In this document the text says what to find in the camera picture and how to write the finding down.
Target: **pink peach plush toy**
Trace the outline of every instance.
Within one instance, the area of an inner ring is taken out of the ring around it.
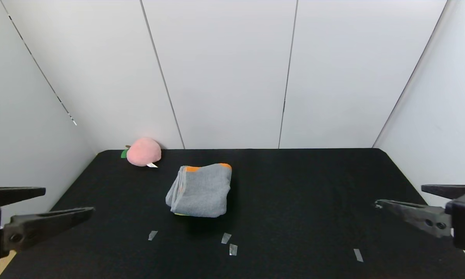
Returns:
[[[144,167],[160,160],[162,150],[160,145],[151,138],[140,138],[127,151],[127,160],[135,165]]]

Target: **orange trim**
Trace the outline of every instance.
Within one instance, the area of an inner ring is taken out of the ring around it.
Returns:
[[[223,167],[226,167],[226,168],[229,168],[229,169],[233,169],[233,168],[231,167],[231,165],[229,165],[229,164],[226,164],[226,163],[219,163],[219,164],[221,164]]]
[[[186,167],[186,172],[196,172],[197,170],[199,170],[200,167],[190,167],[190,166],[187,166]]]

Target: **tape piece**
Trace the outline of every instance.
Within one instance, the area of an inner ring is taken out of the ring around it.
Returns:
[[[148,240],[153,240],[155,235],[158,233],[158,230],[152,230],[152,232],[148,235]]]
[[[221,243],[222,244],[227,244],[227,242],[229,241],[229,238],[231,238],[231,235],[229,233],[224,233],[224,235],[222,236]]]
[[[363,263],[362,253],[360,253],[360,249],[353,249],[353,251],[355,251],[356,260]]]
[[[229,244],[229,256],[236,256],[238,254],[238,246]]]

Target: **folded gray towel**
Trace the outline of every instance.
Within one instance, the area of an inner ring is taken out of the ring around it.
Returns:
[[[231,186],[229,164],[204,167],[182,166],[165,203],[171,212],[195,217],[218,217],[226,213],[227,193]]]

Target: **black table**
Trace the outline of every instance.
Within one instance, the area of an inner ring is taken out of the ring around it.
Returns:
[[[120,156],[98,154],[54,207],[95,206],[91,220],[18,254],[2,279],[465,279],[450,240],[374,208],[425,203],[381,150],[164,150],[158,169]],[[165,195],[179,167],[217,162],[233,169],[227,213],[172,214]]]

